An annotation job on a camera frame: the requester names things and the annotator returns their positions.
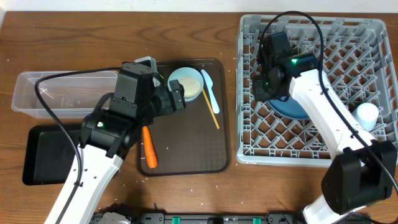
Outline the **dark blue plate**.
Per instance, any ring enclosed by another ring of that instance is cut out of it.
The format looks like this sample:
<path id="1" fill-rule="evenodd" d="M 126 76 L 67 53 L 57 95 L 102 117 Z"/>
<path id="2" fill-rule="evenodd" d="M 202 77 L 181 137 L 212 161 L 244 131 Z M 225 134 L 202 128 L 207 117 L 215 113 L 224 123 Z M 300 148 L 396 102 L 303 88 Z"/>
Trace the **dark blue plate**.
<path id="1" fill-rule="evenodd" d="M 289 97 L 287 101 L 285 96 L 281 100 L 269 100 L 268 103 L 271 108 L 283 117 L 289 119 L 309 119 L 309 115 L 305 110 L 292 98 Z"/>

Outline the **light blue bowl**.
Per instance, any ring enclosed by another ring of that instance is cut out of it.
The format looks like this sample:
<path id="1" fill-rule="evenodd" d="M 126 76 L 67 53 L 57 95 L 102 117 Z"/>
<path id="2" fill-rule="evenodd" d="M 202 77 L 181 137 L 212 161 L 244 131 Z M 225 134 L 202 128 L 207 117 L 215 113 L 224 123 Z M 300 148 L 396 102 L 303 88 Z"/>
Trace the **light blue bowl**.
<path id="1" fill-rule="evenodd" d="M 168 87 L 172 80 L 177 80 L 184 89 L 184 100 L 190 102 L 195 100 L 203 90 L 204 80 L 201 73 L 190 67 L 178 68 L 171 73 L 168 79 Z"/>

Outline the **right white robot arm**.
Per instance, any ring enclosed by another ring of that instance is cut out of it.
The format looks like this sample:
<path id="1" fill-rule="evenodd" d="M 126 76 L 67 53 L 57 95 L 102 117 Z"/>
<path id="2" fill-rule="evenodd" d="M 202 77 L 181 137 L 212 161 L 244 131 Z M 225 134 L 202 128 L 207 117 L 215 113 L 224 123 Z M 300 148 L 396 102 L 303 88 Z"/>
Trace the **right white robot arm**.
<path id="1" fill-rule="evenodd" d="M 256 101 L 294 99 L 321 134 L 332 163 L 322 194 L 302 210 L 304 223 L 336 223 L 388 199 L 397 190 L 393 175 L 397 149 L 363 129 L 330 87 L 323 58 L 298 54 L 285 32 L 263 36 L 258 62 L 262 73 L 252 89 Z"/>

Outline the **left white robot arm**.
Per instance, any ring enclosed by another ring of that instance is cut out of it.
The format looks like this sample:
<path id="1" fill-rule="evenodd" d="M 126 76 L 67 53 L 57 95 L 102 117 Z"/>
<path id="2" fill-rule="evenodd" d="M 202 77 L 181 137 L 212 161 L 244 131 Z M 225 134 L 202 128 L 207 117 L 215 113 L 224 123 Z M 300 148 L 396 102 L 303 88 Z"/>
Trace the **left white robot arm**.
<path id="1" fill-rule="evenodd" d="M 123 62 L 115 90 L 103 95 L 81 124 L 72 166 L 46 223 L 89 223 L 143 127 L 185 107 L 183 86 L 177 81 L 167 86 L 154 58 Z"/>

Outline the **light blue cup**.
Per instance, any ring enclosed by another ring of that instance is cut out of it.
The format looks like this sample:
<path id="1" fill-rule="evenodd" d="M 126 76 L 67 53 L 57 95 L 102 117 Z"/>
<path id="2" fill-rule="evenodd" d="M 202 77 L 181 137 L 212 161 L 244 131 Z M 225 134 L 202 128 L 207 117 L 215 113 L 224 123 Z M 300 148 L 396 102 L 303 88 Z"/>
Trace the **light blue cup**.
<path id="1" fill-rule="evenodd" d="M 370 132 L 376 125 L 379 111 L 372 103 L 362 103 L 353 111 L 353 116 L 363 129 Z"/>

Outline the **cooked white rice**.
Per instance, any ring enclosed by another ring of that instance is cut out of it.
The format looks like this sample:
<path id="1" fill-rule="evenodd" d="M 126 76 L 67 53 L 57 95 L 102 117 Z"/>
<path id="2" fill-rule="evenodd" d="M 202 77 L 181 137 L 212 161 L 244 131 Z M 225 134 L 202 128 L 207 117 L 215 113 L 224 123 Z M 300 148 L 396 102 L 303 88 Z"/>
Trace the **cooked white rice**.
<path id="1" fill-rule="evenodd" d="M 185 76 L 179 78 L 178 81 L 184 88 L 184 98 L 186 100 L 192 99 L 199 94 L 201 86 L 195 78 Z"/>

